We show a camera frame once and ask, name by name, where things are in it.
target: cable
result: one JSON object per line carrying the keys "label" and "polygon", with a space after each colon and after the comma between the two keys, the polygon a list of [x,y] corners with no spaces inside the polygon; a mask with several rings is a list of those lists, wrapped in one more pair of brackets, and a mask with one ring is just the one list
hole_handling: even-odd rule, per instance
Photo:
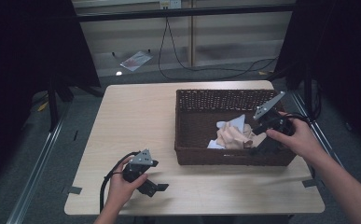
{"label": "cable", "polygon": [[[274,61],[276,61],[276,58],[273,58],[273,59],[263,59],[263,60],[258,60],[258,61],[255,61],[253,62],[250,67],[246,70],[243,70],[243,69],[232,69],[232,68],[201,68],[201,69],[193,69],[193,68],[188,68],[188,67],[185,67],[179,60],[178,56],[177,56],[177,51],[176,51],[176,48],[175,48],[175,44],[174,44],[174,37],[172,35],[172,29],[171,29],[171,25],[169,23],[169,20],[168,18],[166,18],[166,25],[165,25],[165,30],[163,32],[163,36],[162,36],[162,41],[161,41],[161,44],[160,44],[160,54],[159,54],[159,60],[158,60],[158,67],[159,67],[159,70],[160,70],[160,73],[166,77],[167,79],[170,79],[170,80],[190,80],[190,78],[173,78],[173,77],[167,77],[162,69],[160,68],[160,57],[161,57],[161,53],[162,53],[162,47],[163,47],[163,43],[165,41],[165,36],[166,36],[166,32],[169,28],[169,33],[170,33],[170,36],[171,36],[171,39],[172,39],[172,46],[174,48],[174,55],[176,57],[176,60],[177,62],[184,68],[184,69],[187,69],[188,71],[192,71],[192,72],[200,72],[200,71],[211,71],[211,70],[222,70],[222,71],[234,71],[234,72],[241,72],[239,74],[236,74],[234,76],[230,76],[230,77],[220,77],[220,78],[212,78],[212,79],[200,79],[200,80],[220,80],[220,79],[227,79],[227,78],[233,78],[233,77],[238,77],[238,76],[241,76],[243,74],[246,74],[248,72],[254,72],[254,71],[258,71],[258,70],[261,70],[261,69],[264,69],[266,67],[268,67],[271,63],[273,63]],[[263,67],[260,67],[258,69],[252,69],[253,66],[256,64],[256,63],[259,63],[259,62],[262,62],[262,61],[270,61],[268,64],[266,64],[265,66]]]}
{"label": "cable", "polygon": [[107,182],[110,180],[111,176],[114,174],[114,171],[117,170],[120,164],[122,164],[123,161],[125,161],[130,156],[135,156],[139,154],[140,151],[137,152],[131,152],[124,156],[121,160],[117,162],[117,164],[111,169],[111,171],[104,177],[104,182],[101,185],[101,193],[100,193],[100,212],[104,209],[104,189],[107,185]]}

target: brown wicker basket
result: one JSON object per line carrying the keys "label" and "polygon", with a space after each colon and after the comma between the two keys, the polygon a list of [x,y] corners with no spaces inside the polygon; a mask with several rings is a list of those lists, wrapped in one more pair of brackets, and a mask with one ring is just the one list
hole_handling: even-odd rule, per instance
{"label": "brown wicker basket", "polygon": [[[277,153],[250,155],[249,149],[211,149],[216,139],[215,124],[242,114],[255,128],[256,107],[269,101],[276,91],[267,90],[178,90],[176,92],[176,123],[174,150],[180,165],[255,165],[287,166],[296,156],[290,149]],[[285,111],[278,103],[276,109]]]}

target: person's right hand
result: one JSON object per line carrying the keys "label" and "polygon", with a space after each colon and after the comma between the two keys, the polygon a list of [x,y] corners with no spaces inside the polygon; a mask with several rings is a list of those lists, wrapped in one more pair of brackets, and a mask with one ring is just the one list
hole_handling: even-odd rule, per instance
{"label": "person's right hand", "polygon": [[307,123],[300,119],[291,119],[290,121],[295,129],[293,135],[287,136],[275,130],[267,130],[267,136],[286,145],[304,160],[312,160],[313,156],[317,156],[318,152],[323,151],[320,143],[314,137]]}

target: person's right arm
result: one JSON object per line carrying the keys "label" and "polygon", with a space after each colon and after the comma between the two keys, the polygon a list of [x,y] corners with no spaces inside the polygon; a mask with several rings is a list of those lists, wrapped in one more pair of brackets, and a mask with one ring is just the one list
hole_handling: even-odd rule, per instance
{"label": "person's right arm", "polygon": [[267,130],[267,136],[283,143],[309,163],[324,181],[352,223],[361,223],[361,184],[321,147],[308,124],[292,120],[295,133],[287,136]]}

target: table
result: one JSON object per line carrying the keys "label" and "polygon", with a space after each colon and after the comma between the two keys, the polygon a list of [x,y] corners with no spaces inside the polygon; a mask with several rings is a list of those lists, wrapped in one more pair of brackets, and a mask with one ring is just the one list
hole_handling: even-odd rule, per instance
{"label": "table", "polygon": [[169,184],[152,198],[136,191],[121,215],[267,215],[321,213],[325,205],[308,166],[296,157],[287,167],[180,166],[174,151],[175,91],[178,89],[271,90],[269,81],[184,82],[109,86],[90,133],[64,211],[99,214],[103,177],[129,152],[149,148],[159,162],[149,179]]}

